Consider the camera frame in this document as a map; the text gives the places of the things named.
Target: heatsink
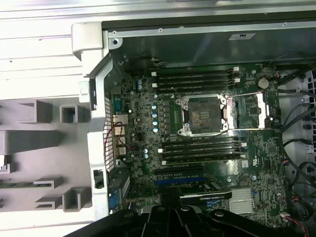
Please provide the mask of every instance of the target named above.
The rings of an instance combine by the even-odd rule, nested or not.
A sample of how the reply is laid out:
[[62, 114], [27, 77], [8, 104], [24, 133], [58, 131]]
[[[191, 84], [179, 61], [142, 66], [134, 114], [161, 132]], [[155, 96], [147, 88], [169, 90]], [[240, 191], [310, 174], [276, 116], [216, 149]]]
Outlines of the heatsink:
[[232, 189], [232, 198], [229, 199], [229, 211], [235, 214], [254, 212], [255, 204], [250, 188]]

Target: capacitor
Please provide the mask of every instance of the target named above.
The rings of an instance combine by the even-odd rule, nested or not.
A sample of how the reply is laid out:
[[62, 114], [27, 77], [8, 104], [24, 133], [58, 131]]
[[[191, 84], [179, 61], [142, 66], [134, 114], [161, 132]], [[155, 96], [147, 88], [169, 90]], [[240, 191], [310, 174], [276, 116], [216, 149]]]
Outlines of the capacitor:
[[250, 175], [250, 178], [251, 178], [252, 181], [256, 181], [256, 180], [257, 180], [257, 176], [256, 176], [256, 175], [253, 175], [253, 174]]

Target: perforated metal panel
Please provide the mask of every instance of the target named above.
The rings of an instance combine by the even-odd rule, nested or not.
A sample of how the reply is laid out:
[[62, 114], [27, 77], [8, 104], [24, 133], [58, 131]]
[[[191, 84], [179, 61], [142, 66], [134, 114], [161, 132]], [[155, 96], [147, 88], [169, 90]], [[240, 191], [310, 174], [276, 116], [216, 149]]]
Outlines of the perforated metal panel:
[[112, 122], [111, 122], [111, 106], [110, 100], [105, 97], [105, 124], [103, 130], [104, 137], [104, 159], [105, 159], [105, 167], [108, 172], [110, 172], [114, 168], [114, 154], [113, 154], [113, 130], [112, 130]]

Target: metal frame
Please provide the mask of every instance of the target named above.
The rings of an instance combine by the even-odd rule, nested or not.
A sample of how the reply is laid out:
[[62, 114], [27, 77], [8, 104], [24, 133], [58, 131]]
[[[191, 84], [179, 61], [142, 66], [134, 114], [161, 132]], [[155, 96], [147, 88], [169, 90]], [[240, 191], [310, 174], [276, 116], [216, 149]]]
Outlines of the metal frame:
[[[110, 94], [111, 87], [122, 78], [121, 70], [119, 68], [123, 63], [115, 61], [115, 55], [112, 55], [110, 50], [117, 49], [122, 46], [123, 38], [227, 31], [242, 33], [244, 31], [254, 30], [281, 30], [311, 27], [315, 27], [315, 22], [284, 22], [169, 29], [159, 27], [157, 29], [141, 31], [112, 31], [109, 33], [108, 31], [102, 31], [101, 22], [77, 23], [73, 25], [73, 53], [82, 62], [83, 75], [85, 78], [82, 82], [80, 82], [79, 97], [80, 101], [91, 101], [92, 105], [91, 125], [88, 132], [88, 152], [95, 220], [109, 214], [107, 190], [108, 178], [106, 175], [107, 170], [104, 155], [104, 126], [107, 119], [105, 98]], [[104, 187], [101, 189], [95, 188], [95, 181], [93, 177], [94, 170], [102, 171], [104, 174]]]

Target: red wire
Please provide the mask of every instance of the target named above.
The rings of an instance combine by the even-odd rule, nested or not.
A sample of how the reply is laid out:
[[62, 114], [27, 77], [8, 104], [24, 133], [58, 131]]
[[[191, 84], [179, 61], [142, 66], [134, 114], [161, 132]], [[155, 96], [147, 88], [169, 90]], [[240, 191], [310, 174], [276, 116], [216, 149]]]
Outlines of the red wire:
[[[112, 126], [112, 127], [110, 128], [110, 130], [108, 131], [108, 133], [107, 133], [107, 135], [106, 135], [106, 137], [105, 137], [105, 141], [104, 141], [104, 147], [105, 147], [105, 148], [107, 147], [107, 142], [108, 142], [108, 138], [109, 138], [110, 133], [112, 132], [113, 128], [114, 128], [116, 125], [118, 125], [118, 124], [123, 125], [122, 122], [116, 122], [116, 123], [113, 124], [113, 126]], [[119, 136], [121, 136], [122, 130], [123, 130], [123, 128], [121, 127]]]
[[111, 127], [111, 129], [108, 131], [108, 133], [107, 133], [107, 135], [106, 135], [106, 137], [105, 137], [105, 141], [104, 141], [104, 148], [106, 148], [106, 144], [107, 144], [107, 142], [108, 142], [108, 138], [109, 138], [110, 133], [111, 133], [112, 130], [115, 128], [115, 126], [118, 125], [118, 124], [121, 125], [121, 126], [120, 126], [120, 133], [119, 133], [119, 138], [118, 138], [118, 140], [119, 140], [119, 142], [121, 142], [126, 148], [128, 148], [128, 149], [131, 150], [131, 148], [130, 148], [128, 145], [126, 145], [124, 142], [122, 142], [121, 139], [120, 139], [121, 136], [122, 136], [122, 131], [123, 131], [123, 123], [122, 123], [122, 122], [116, 122], [116, 123], [114, 123], [113, 126]]
[[300, 226], [302, 228], [303, 232], [304, 232], [304, 237], [307, 237], [307, 232], [306, 232], [305, 226], [303, 226], [297, 220], [294, 220], [294, 219], [292, 219], [289, 216], [287, 216], [286, 219], [289, 220], [289, 221], [293, 221], [296, 225]]

